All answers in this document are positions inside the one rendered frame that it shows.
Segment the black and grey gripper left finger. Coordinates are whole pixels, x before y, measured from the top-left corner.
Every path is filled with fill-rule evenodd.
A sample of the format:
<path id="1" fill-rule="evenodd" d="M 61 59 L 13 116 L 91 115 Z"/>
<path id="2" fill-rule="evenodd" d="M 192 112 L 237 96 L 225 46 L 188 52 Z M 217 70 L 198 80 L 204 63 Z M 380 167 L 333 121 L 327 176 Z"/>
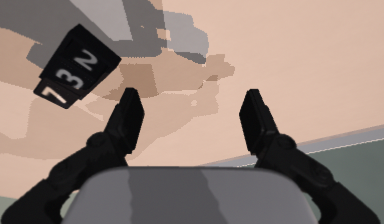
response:
<path id="1" fill-rule="evenodd" d="M 144 115 L 137 89 L 126 87 L 104 131 L 91 135 L 85 147 L 57 163 L 46 179 L 10 205 L 1 224 L 61 224 L 63 204 L 87 179 L 128 166 L 125 157 L 136 148 Z"/>

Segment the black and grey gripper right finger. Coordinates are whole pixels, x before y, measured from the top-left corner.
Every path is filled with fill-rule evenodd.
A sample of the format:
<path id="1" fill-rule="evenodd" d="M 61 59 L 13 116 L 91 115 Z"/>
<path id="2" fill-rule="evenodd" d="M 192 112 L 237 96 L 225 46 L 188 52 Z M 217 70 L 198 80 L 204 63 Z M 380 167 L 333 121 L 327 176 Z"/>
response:
<path id="1" fill-rule="evenodd" d="M 331 171 L 297 149 L 295 140 L 280 134 L 258 89 L 247 91 L 239 118 L 254 168 L 281 173 L 308 194 L 321 212 L 318 224 L 381 224 L 377 215 L 352 194 Z"/>

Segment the black number cube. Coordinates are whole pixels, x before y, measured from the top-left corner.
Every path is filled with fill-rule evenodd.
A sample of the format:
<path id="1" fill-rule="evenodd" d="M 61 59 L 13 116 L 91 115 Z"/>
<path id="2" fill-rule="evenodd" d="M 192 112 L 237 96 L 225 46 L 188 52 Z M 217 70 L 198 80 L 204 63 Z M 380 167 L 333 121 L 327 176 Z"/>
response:
<path id="1" fill-rule="evenodd" d="M 81 95 L 64 87 L 46 75 L 38 83 L 33 93 L 64 109 L 69 109 L 81 97 Z"/>
<path id="2" fill-rule="evenodd" d="M 73 92 L 83 95 L 98 81 L 107 66 L 74 41 L 56 57 L 45 75 Z"/>

